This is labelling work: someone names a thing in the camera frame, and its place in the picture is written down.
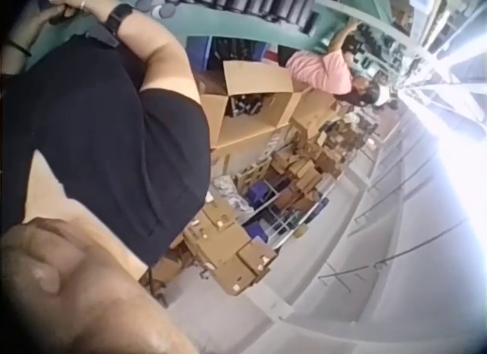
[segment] black watch strap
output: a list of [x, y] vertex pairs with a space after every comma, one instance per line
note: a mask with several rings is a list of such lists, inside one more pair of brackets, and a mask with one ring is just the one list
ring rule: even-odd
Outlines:
[[132, 12], [133, 7], [129, 4], [117, 5], [108, 16], [108, 19], [105, 22], [105, 28], [108, 29], [111, 34], [116, 35], [123, 20]]

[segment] person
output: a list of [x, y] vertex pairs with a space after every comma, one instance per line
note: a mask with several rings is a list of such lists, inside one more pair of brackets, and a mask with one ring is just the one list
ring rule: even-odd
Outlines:
[[2, 292], [8, 352], [197, 353], [113, 255], [68, 222], [35, 218], [4, 235]]
[[[2, 49], [2, 234], [66, 221], [134, 279], [202, 208], [208, 123], [184, 48], [119, 0], [51, 0]], [[88, 11], [121, 44], [75, 36], [25, 67], [64, 7]]]
[[360, 21], [350, 20], [333, 38], [325, 56], [278, 46], [278, 64], [289, 69], [296, 80], [334, 94], [339, 101], [357, 107], [373, 104], [379, 98], [378, 84], [364, 76], [352, 76], [349, 65], [353, 55], [342, 51], [346, 37], [357, 30], [359, 24]]

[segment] stacked boxes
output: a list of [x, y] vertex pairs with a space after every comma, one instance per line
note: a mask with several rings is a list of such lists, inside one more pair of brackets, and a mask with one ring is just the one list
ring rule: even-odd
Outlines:
[[[208, 194], [207, 203], [186, 227], [183, 238], [200, 265], [229, 294], [239, 295], [262, 278], [275, 253], [251, 241], [228, 202]], [[257, 258], [263, 259], [260, 266]]]

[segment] black shirt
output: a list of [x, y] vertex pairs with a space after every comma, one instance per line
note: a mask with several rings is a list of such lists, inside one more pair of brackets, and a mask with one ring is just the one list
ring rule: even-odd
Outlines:
[[2, 232], [24, 217], [33, 152], [69, 198], [148, 265], [201, 209], [210, 178], [208, 124], [194, 100], [138, 92], [143, 69], [84, 37], [13, 79], [2, 99]]

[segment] box flap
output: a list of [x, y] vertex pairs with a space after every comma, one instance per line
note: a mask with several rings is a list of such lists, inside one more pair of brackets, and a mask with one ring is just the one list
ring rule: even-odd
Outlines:
[[228, 95], [293, 92], [287, 69], [263, 62], [224, 61]]

